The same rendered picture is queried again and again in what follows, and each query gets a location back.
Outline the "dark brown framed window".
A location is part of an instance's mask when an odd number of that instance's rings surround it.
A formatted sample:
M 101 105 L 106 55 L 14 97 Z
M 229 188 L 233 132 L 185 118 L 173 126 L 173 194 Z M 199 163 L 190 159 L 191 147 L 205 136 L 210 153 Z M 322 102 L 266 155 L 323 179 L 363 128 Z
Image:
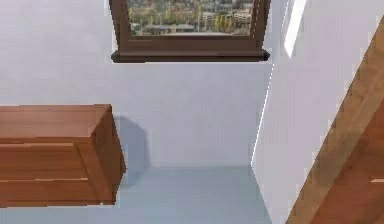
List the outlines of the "dark brown framed window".
M 250 34 L 132 36 L 125 0 L 109 0 L 117 50 L 114 63 L 260 62 L 271 0 L 253 0 Z

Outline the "brown wooden chest of drawers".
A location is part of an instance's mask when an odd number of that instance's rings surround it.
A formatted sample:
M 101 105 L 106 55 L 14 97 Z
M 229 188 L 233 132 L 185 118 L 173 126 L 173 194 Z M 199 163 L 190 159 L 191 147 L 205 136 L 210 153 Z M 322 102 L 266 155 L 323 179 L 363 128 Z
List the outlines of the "brown wooden chest of drawers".
M 113 205 L 125 172 L 111 105 L 0 106 L 0 208 Z

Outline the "brown wooden room door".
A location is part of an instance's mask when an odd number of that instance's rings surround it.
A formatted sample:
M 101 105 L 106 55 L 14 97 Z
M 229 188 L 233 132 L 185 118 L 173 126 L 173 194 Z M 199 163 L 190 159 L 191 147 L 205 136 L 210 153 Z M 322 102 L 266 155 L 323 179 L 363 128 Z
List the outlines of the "brown wooden room door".
M 384 16 L 284 224 L 384 224 Z

